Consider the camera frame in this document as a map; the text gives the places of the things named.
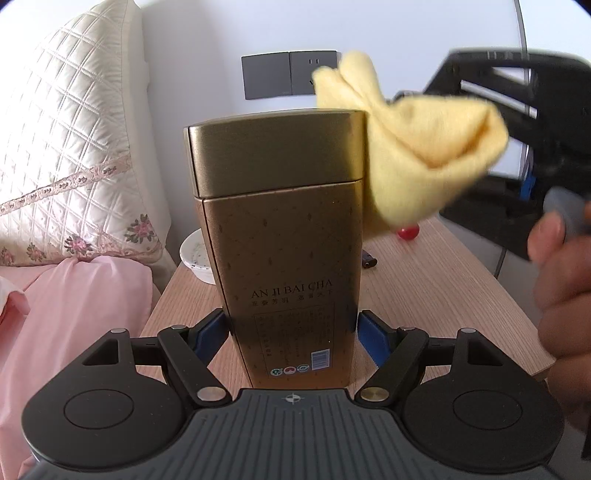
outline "gray switch panel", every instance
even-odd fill
[[[291,95],[289,52],[242,57],[242,77],[246,100]]]

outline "pink blanket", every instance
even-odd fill
[[[26,315],[15,297],[0,323],[0,480],[14,480],[34,462],[21,431],[29,398],[111,328],[139,336],[150,315],[152,274],[133,260],[99,257],[0,267],[0,277],[24,291],[30,308]]]

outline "barcode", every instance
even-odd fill
[[[312,370],[330,367],[330,348],[312,352]]]

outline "white bowl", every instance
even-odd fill
[[[194,231],[185,239],[181,245],[180,255],[183,263],[199,280],[210,285],[216,284],[201,229]]]

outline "gold tea canister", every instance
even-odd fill
[[[365,114],[296,110],[185,129],[218,292],[256,388],[349,383]]]

